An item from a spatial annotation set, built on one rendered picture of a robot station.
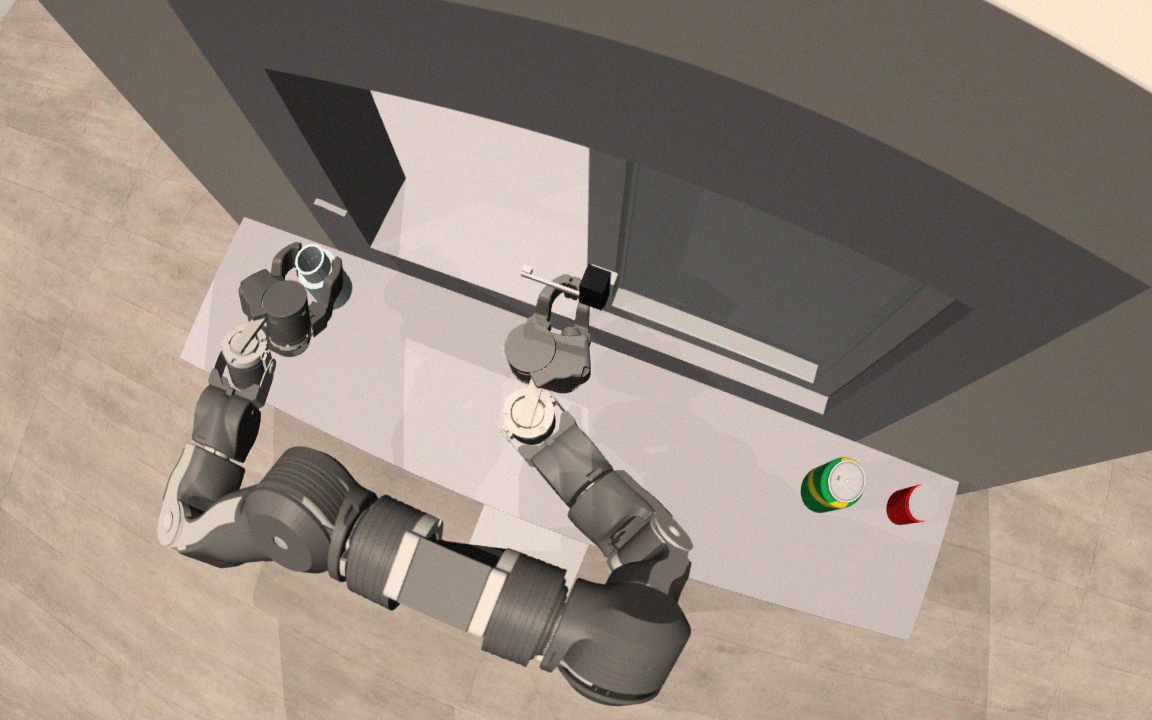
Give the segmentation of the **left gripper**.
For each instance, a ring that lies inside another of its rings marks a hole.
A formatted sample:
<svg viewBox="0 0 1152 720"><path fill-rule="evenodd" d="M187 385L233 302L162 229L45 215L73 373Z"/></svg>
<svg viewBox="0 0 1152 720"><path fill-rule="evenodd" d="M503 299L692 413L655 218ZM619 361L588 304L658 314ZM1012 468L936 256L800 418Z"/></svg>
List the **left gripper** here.
<svg viewBox="0 0 1152 720"><path fill-rule="evenodd" d="M232 354L241 357L256 354L259 348L257 333L262 329L271 351L285 357L298 356L305 353L308 341L326 328L334 302L343 290L342 259L332 259L332 273L323 281L320 300L308 305L305 286L285 281L285 274L296 268L294 260L301 249L301 242L285 247L273 258L271 274L262 270L241 281L238 297L248 325L232 338Z"/></svg>

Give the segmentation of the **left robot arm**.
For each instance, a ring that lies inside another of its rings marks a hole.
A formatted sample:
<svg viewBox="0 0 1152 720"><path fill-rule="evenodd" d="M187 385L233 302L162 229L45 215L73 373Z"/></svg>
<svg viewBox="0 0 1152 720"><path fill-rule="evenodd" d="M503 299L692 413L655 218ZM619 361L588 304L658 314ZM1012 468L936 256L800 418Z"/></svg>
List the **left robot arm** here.
<svg viewBox="0 0 1152 720"><path fill-rule="evenodd" d="M221 336L195 409L192 439L204 448L187 442L180 454L157 539L215 568L275 561L291 571L328 571L348 591L396 611L420 537L444 541L444 520L397 498L378 498L338 458L305 446L287 448L259 486L241 488L244 468L229 460L244 462L250 454L276 369L262 329L256 354L232 354L232 338L247 325Z"/></svg>

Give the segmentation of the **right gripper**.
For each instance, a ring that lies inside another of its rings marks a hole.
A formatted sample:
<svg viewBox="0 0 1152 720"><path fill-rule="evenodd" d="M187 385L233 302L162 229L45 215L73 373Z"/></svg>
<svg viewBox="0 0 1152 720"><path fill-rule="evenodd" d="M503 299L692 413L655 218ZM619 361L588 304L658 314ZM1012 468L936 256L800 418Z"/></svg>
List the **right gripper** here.
<svg viewBox="0 0 1152 720"><path fill-rule="evenodd" d="M522 429L535 429L541 423L541 389L564 395L579 388L579 384L588 382L591 376L590 306L577 305L573 327L564 328L561 334L550 332L550 309L561 293L564 293L564 300L579 300L573 293L545 286L539 293L535 314L509 332L506 340L506 357L511 373L518 381L529 384L526 396L521 397L511 411Z"/></svg>

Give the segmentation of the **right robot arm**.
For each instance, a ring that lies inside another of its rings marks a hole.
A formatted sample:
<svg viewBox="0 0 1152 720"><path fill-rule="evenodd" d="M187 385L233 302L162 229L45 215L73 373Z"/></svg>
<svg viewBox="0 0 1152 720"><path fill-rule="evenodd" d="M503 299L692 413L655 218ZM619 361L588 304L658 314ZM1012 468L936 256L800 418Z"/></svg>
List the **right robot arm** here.
<svg viewBox="0 0 1152 720"><path fill-rule="evenodd" d="M539 397L538 427L518 427L511 411L526 389L507 397L500 433L524 444L511 442L570 507L573 525L602 550L611 577L605 584L577 578L567 600L567 569L507 548L468 632L484 637L483 651L524 667L536 653L541 670L558 667L573 691L599 705L652 702L691 635L679 598L692 541L655 497L626 470L613 470L552 392ZM563 414L552 435L554 406Z"/></svg>

